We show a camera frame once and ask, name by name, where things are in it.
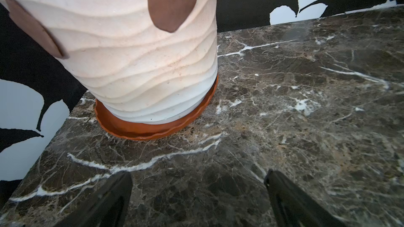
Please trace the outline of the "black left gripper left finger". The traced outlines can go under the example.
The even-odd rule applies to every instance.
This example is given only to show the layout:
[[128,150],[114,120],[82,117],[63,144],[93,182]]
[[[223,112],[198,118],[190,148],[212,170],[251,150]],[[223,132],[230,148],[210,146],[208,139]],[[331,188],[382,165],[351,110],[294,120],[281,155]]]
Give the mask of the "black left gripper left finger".
[[129,172],[112,175],[106,183],[57,227],[122,227],[125,222],[133,182]]

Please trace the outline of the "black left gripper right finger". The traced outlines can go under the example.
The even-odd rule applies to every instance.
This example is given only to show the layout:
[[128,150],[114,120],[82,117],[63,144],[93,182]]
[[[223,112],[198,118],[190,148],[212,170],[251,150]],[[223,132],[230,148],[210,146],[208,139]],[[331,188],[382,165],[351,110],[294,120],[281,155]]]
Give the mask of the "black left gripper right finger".
[[282,172],[269,170],[264,185],[279,227],[344,227]]

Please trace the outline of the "white wavy ceramic pot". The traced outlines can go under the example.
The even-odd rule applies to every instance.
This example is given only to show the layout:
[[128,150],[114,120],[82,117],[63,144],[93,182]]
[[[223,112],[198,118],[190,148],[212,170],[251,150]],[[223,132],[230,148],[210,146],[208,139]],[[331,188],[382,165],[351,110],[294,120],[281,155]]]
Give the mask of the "white wavy ceramic pot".
[[188,115],[218,73],[216,0],[16,0],[62,45],[56,58],[115,117]]

